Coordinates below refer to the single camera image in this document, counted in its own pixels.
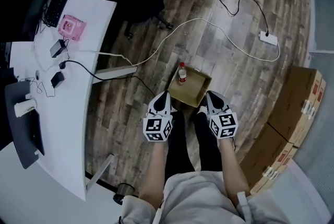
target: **white sleeve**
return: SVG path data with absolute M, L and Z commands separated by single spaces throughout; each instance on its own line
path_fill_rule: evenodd
M 259 192 L 245 199 L 239 193 L 238 198 L 240 204 L 237 206 L 237 210 L 244 217 L 246 223 L 290 223 L 282 209 L 275 202 L 270 190 Z
M 155 208 L 146 201 L 130 195 L 124 197 L 122 205 L 124 224 L 152 224 L 155 215 Z

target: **white desk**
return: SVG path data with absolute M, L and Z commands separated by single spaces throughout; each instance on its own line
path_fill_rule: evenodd
M 73 15 L 87 23 L 80 41 L 68 44 L 71 60 L 95 71 L 97 54 L 72 51 L 100 50 L 115 7 L 116 3 L 105 0 L 68 0 L 63 14 Z M 10 66 L 15 75 L 19 79 L 35 77 L 38 70 L 39 82 L 43 81 L 49 96 L 54 94 L 50 80 L 59 71 L 57 64 L 67 59 L 67 55 L 61 55 L 55 61 L 50 56 L 50 48 L 58 39 L 62 36 L 57 28 L 45 28 L 35 37 L 35 54 L 43 70 L 54 65 L 47 72 L 43 72 L 36 62 L 33 42 L 15 42 L 11 49 Z M 136 67 L 122 67 L 114 77 L 135 71 Z M 30 87 L 31 95 L 37 101 L 45 150 L 45 156 L 39 154 L 38 164 L 63 187 L 85 200 L 85 128 L 92 77 L 74 63 L 67 63 L 63 73 L 65 81 L 55 89 L 55 97 L 47 98 L 44 90 L 38 94 L 35 83 Z

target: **black pants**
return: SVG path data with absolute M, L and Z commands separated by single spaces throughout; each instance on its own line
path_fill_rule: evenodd
M 195 171 L 187 152 L 185 121 L 182 112 L 172 113 L 174 125 L 168 137 L 168 154 L 165 167 L 165 182 L 175 174 Z M 199 143 L 199 156 L 202 171 L 222 171 L 221 155 L 217 139 L 212 134 L 207 116 L 195 116 L 195 131 Z

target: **chair wheel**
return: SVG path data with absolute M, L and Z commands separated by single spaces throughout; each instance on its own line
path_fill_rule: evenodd
M 133 37 L 134 37 L 134 34 L 132 34 L 132 33 L 127 34 L 127 39 L 128 40 L 131 40 Z
M 169 24 L 166 25 L 166 28 L 169 29 L 169 30 L 172 30 L 172 29 L 174 29 L 174 25 L 169 23 Z

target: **brown box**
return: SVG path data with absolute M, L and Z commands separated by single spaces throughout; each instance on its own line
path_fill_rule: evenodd
M 316 99 L 321 73 L 292 67 L 287 74 L 268 123 L 286 140 L 295 143 Z
M 266 176 L 263 176 L 256 184 L 255 186 L 250 190 L 251 194 L 255 194 L 258 191 L 262 190 L 263 186 L 266 185 L 268 181 L 268 178 Z
M 315 114 L 318 112 L 318 109 L 320 107 L 320 103 L 321 103 L 321 101 L 323 99 L 325 88 L 326 88 L 326 82 L 325 82 L 324 79 L 322 79 L 321 83 L 320 83 L 320 87 L 318 89 L 317 98 L 314 101 L 314 105 L 313 105 L 313 107 L 311 109 L 311 112 L 308 115 L 307 121 L 306 121 L 306 123 L 305 123 L 302 131 L 300 132 L 300 134 L 299 134 L 299 136 L 298 136 L 295 144 L 294 144 L 296 147 L 300 147 L 301 146 L 301 144 L 303 143 L 303 141 L 304 141 L 304 139 L 305 139 L 305 137 L 306 137 L 309 129 L 312 126 Z
M 180 85 L 178 82 L 178 68 L 168 87 L 171 97 L 192 107 L 198 107 L 207 92 L 212 78 L 198 70 L 186 66 L 187 80 Z
M 264 125 L 240 164 L 250 189 L 261 180 L 268 167 L 272 165 L 279 167 L 292 146 L 269 124 Z
M 289 154 L 284 159 L 282 165 L 275 171 L 275 173 L 273 173 L 273 175 L 260 188 L 261 191 L 269 189 L 273 185 L 273 183 L 275 182 L 275 180 L 277 179 L 277 177 L 287 168 L 287 165 L 288 165 L 289 161 L 292 159 L 292 157 L 296 154 L 297 151 L 298 151 L 297 148 L 292 148 L 290 150 Z

